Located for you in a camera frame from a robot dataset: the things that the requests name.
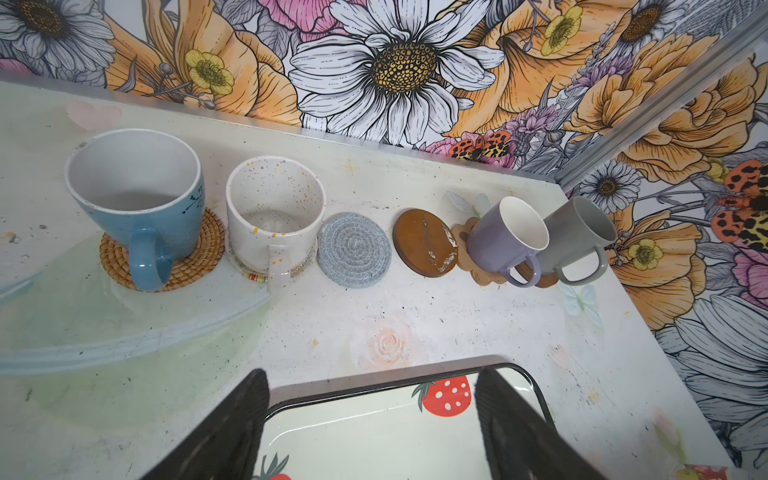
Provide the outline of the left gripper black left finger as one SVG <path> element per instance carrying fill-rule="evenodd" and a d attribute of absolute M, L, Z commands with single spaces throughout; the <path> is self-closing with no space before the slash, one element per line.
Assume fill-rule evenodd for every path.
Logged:
<path fill-rule="evenodd" d="M 270 401 L 266 372 L 251 371 L 146 479 L 250 479 Z"/>

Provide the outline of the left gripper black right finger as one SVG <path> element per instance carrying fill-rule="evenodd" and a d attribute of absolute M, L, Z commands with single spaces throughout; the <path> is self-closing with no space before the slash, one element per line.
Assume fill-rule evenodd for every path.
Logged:
<path fill-rule="evenodd" d="M 494 369 L 478 375 L 475 402 L 493 479 L 602 479 Z"/>

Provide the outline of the brown cork round coaster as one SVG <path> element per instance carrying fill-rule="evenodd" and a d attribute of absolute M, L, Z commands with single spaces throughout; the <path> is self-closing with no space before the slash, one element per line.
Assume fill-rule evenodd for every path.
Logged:
<path fill-rule="evenodd" d="M 527 262 L 517 265 L 515 269 L 526 281 L 531 281 L 533 279 L 534 271 Z M 559 278 L 555 273 L 542 273 L 536 287 L 546 289 L 556 285 L 558 282 Z"/>

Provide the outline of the brown paw shaped coaster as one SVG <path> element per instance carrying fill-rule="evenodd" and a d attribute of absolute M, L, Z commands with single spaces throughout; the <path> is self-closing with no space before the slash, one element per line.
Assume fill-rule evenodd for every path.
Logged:
<path fill-rule="evenodd" d="M 458 244 L 457 265 L 461 270 L 468 272 L 475 283 L 482 287 L 492 283 L 503 285 L 507 280 L 501 274 L 483 270 L 471 259 L 468 253 L 468 237 L 478 222 L 479 219 L 477 217 L 472 217 L 464 224 L 456 224 L 451 229 L 451 233 Z"/>

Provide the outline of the woven straw round coaster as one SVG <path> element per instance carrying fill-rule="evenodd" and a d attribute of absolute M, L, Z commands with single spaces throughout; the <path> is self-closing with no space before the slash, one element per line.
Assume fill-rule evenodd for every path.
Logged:
<path fill-rule="evenodd" d="M 193 284 L 211 273 L 225 252 L 225 228 L 210 209 L 205 210 L 201 232 L 193 252 L 174 263 L 168 282 L 160 289 L 167 292 Z M 130 274 L 128 250 L 104 233 L 99 247 L 99 259 L 108 276 L 119 285 L 137 291 Z"/>

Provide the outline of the purple white mug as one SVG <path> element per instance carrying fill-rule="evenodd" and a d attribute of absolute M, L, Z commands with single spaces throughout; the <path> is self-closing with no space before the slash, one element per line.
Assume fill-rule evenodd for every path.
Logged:
<path fill-rule="evenodd" d="M 549 245 L 549 231 L 536 210 L 520 198 L 507 196 L 492 207 L 473 227 L 467 239 L 472 261 L 489 273 L 502 275 L 519 288 L 537 285 L 542 268 L 536 255 Z M 528 263 L 532 270 L 526 282 L 515 279 L 511 270 Z"/>

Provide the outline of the glossy brown round coaster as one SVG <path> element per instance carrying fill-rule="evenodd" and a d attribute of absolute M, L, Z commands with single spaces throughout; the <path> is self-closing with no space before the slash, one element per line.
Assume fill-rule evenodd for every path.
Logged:
<path fill-rule="evenodd" d="M 400 259 L 419 275 L 442 277 L 457 264 L 458 243 L 451 230 L 428 211 L 404 211 L 394 224 L 392 238 Z"/>

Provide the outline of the grey mug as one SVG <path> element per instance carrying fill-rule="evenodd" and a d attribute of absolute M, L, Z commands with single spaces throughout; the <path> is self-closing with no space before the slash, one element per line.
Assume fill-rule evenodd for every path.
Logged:
<path fill-rule="evenodd" d="M 576 287 L 599 279 L 608 269 L 605 248 L 618 239 L 608 215 L 588 198 L 576 196 L 544 219 L 549 246 L 536 256 L 542 273 L 555 273 L 559 282 Z M 595 254 L 595 270 L 581 279 L 569 279 L 563 269 Z"/>

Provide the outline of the blue grey woven coaster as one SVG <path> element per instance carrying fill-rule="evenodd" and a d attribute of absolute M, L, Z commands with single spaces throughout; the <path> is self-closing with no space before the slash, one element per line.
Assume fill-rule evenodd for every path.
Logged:
<path fill-rule="evenodd" d="M 363 215 L 343 212 L 331 216 L 317 240 L 319 267 L 342 287 L 368 288 L 388 272 L 392 249 L 387 235 Z"/>

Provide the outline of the blue floral mug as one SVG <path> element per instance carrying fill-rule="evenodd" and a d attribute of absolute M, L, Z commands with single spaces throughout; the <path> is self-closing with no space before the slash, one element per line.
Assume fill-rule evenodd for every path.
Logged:
<path fill-rule="evenodd" d="M 129 254 L 134 286 L 161 290 L 194 250 L 205 211 L 203 168 L 183 140 L 149 129 L 99 134 L 67 160 L 65 184 Z"/>

